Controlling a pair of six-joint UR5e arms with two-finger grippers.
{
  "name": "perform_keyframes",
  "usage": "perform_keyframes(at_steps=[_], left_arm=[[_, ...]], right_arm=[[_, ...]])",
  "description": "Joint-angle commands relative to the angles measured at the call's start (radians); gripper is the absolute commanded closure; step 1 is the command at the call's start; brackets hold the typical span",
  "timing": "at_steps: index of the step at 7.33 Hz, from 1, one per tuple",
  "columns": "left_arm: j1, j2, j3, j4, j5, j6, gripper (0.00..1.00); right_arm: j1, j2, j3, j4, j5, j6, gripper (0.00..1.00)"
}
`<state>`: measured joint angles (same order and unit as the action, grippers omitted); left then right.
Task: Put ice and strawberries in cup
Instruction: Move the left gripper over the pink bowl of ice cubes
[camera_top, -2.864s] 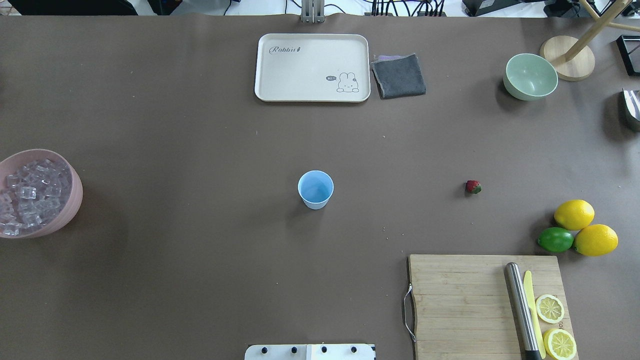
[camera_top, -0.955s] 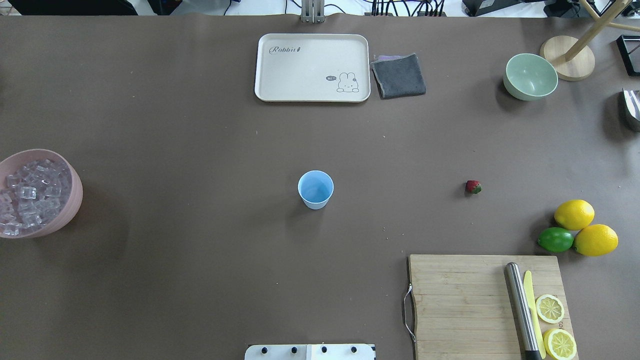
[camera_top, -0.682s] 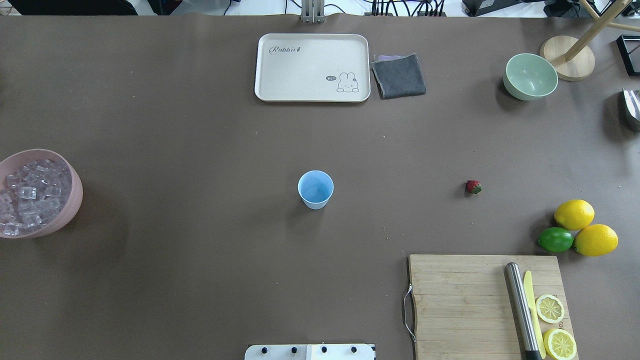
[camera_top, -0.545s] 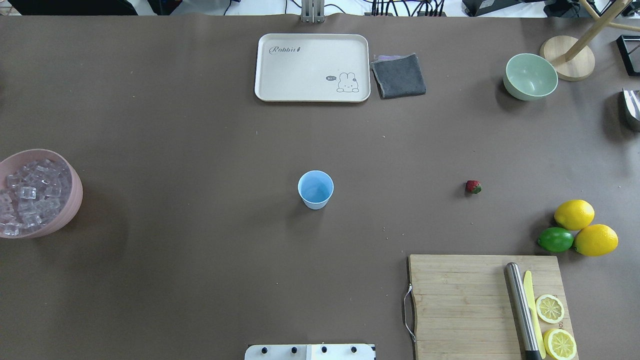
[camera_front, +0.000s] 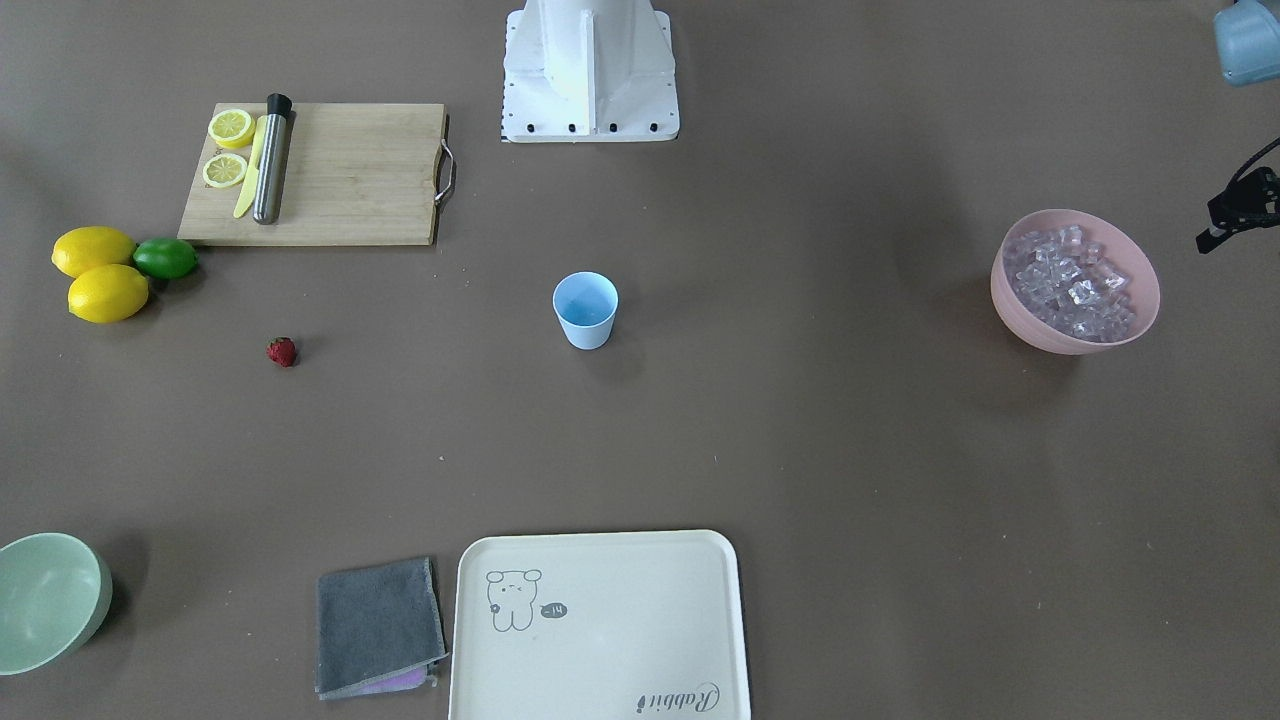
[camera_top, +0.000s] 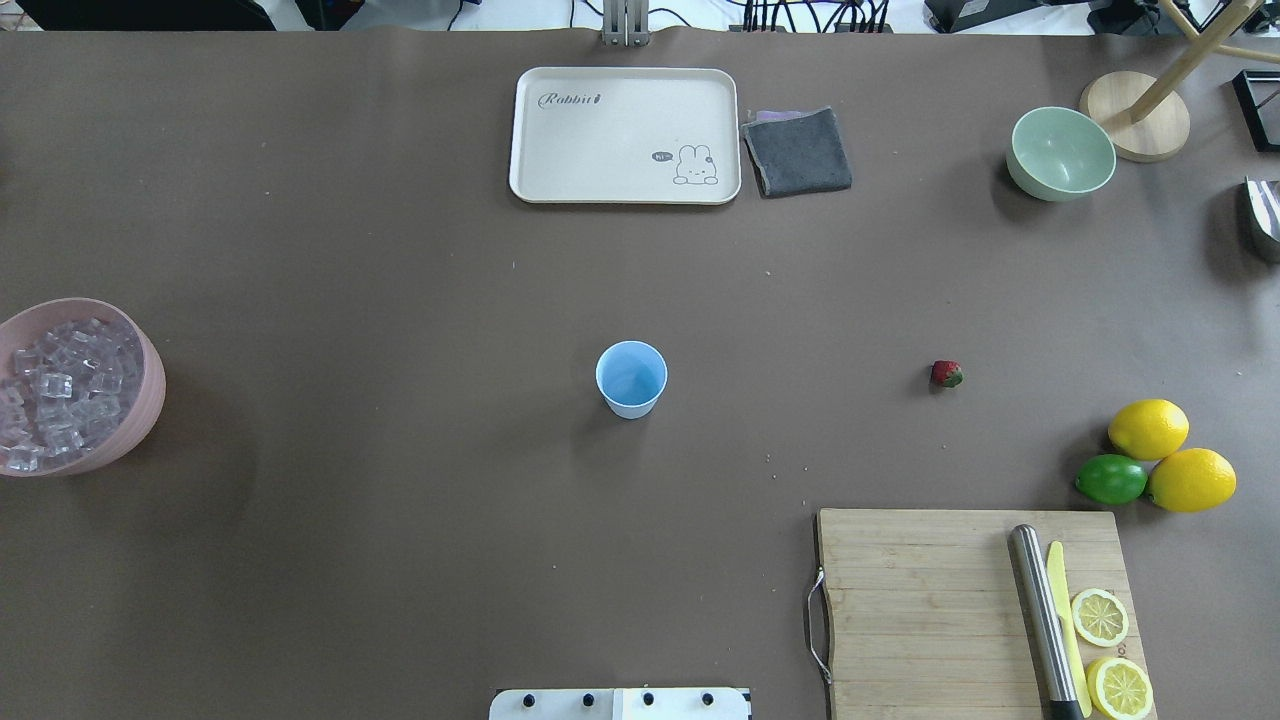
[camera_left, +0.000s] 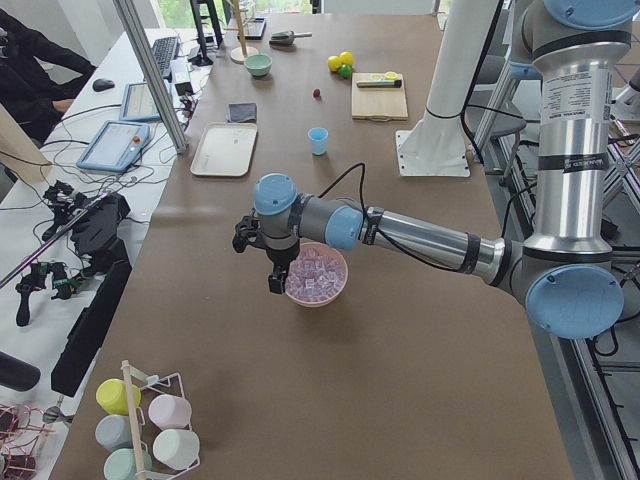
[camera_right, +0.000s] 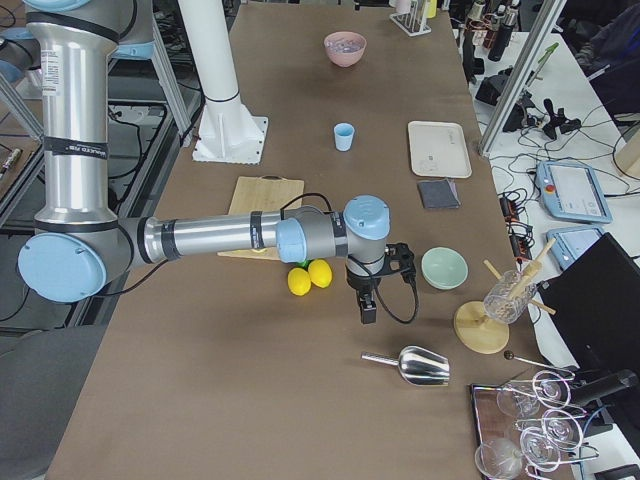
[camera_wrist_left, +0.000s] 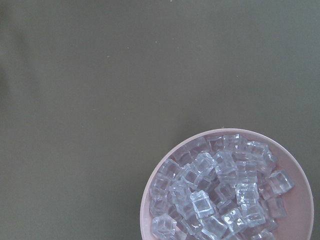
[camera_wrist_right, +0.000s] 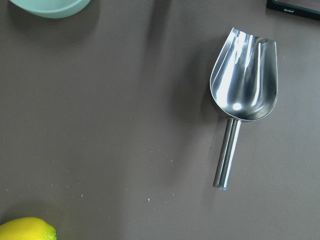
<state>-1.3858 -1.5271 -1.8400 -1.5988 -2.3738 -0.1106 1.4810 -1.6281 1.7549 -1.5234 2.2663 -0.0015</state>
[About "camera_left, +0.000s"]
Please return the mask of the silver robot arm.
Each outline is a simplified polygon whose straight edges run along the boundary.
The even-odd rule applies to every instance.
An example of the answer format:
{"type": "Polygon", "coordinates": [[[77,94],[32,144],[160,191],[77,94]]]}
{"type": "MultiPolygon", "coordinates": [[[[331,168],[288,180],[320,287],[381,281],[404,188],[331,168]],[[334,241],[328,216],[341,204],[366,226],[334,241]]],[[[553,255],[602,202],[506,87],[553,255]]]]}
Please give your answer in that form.
{"type": "Polygon", "coordinates": [[[516,298],[528,318],[566,339],[612,327],[624,293],[601,236],[611,70],[631,45],[635,1],[519,1],[512,51],[542,78],[533,233],[487,240],[376,207],[300,193],[283,174],[262,177],[254,212],[236,228],[265,250],[280,294],[302,239],[348,250],[397,249],[434,268],[471,274],[516,298]]]}

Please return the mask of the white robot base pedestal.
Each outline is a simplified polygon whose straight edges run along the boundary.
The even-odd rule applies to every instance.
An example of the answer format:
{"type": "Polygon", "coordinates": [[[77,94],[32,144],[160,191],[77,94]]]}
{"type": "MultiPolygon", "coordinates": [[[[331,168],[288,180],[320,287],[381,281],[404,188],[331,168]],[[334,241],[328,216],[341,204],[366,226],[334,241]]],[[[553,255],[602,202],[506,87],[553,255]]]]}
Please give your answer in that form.
{"type": "Polygon", "coordinates": [[[424,115],[396,132],[399,173],[404,177],[470,175],[463,109],[481,54],[491,41],[501,1],[454,1],[445,25],[424,115]]]}

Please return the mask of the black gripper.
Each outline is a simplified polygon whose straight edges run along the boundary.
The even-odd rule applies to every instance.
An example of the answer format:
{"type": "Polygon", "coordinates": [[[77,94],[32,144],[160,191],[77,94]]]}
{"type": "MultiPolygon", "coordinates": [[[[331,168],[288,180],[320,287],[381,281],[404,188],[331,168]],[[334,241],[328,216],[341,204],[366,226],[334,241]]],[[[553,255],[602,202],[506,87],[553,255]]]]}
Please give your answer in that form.
{"type": "Polygon", "coordinates": [[[274,267],[268,276],[269,291],[274,294],[286,292],[286,279],[290,264],[297,259],[300,252],[300,239],[295,236],[282,238],[262,235],[267,257],[274,267]]]}

